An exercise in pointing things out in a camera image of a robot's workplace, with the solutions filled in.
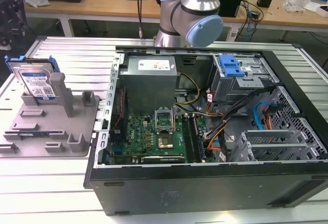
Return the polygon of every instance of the white table leg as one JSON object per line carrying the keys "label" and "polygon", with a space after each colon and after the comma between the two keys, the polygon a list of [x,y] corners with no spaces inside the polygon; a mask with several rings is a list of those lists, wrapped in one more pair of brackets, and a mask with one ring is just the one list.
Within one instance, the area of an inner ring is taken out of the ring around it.
{"label": "white table leg", "polygon": [[230,24],[229,32],[225,41],[234,42],[236,40],[239,28],[240,28],[240,24],[236,24],[236,23]]}
{"label": "white table leg", "polygon": [[63,27],[65,37],[74,37],[72,23],[68,15],[63,14],[59,19],[61,26]]}
{"label": "white table leg", "polygon": [[283,31],[279,39],[280,39],[281,41],[285,41],[285,39],[286,39],[288,33],[289,33],[289,31]]}

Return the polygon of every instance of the white label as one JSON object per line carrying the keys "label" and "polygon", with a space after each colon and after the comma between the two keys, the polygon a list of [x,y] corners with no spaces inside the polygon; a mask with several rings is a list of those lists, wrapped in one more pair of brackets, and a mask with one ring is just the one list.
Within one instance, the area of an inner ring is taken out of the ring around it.
{"label": "white label", "polygon": [[46,82],[48,77],[45,73],[22,73],[22,78],[34,97],[43,97],[43,99],[55,97],[51,85]]}
{"label": "white label", "polygon": [[210,93],[207,94],[207,101],[210,103],[213,102],[213,94],[210,94]]}
{"label": "white label", "polygon": [[169,60],[139,60],[138,70],[170,70]]}
{"label": "white label", "polygon": [[222,161],[226,161],[227,157],[222,153],[222,151],[220,151],[220,158],[222,159]]}

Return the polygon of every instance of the green circuit board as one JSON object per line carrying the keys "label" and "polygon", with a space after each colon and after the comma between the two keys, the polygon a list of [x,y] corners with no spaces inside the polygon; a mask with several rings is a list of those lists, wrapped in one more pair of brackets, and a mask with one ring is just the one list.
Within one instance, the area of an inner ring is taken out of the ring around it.
{"label": "green circuit board", "polygon": [[[124,145],[123,155],[171,155],[186,156],[185,140],[183,137],[182,117],[175,117],[175,131],[173,134],[156,134],[155,116],[129,116],[127,142]],[[171,124],[163,119],[161,124]],[[206,131],[206,122],[203,117],[197,118],[198,129]]]}

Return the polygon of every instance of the red wire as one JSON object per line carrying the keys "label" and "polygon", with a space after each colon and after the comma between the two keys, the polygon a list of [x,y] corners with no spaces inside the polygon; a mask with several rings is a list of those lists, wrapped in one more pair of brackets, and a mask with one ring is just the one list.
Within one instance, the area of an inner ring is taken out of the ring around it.
{"label": "red wire", "polygon": [[122,118],[122,113],[123,113],[123,90],[121,89],[121,101],[120,101],[120,105],[121,105],[121,110],[119,113],[119,117],[117,119],[117,122],[115,123],[114,129],[116,128],[116,126],[118,125],[119,121]]}

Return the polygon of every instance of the black side panel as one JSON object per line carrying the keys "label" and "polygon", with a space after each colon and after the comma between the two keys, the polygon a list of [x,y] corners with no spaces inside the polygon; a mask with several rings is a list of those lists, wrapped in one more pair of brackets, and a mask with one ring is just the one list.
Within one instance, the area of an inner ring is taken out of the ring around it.
{"label": "black side panel", "polygon": [[268,62],[271,69],[278,76],[284,87],[300,109],[301,113],[308,120],[315,133],[319,136],[324,146],[328,148],[328,123],[295,82],[287,69],[272,51],[263,51],[262,55]]}
{"label": "black side panel", "polygon": [[[115,215],[274,208],[271,203],[275,199],[285,193],[293,193],[300,182],[307,182],[308,179],[306,175],[266,175],[138,179],[125,180],[124,183],[118,181],[116,185],[101,180],[92,181],[91,184],[99,200],[102,200],[105,213]],[[297,198],[292,195],[293,202],[285,207],[298,205],[328,184],[321,180],[318,183],[306,189],[307,195],[297,195]]]}

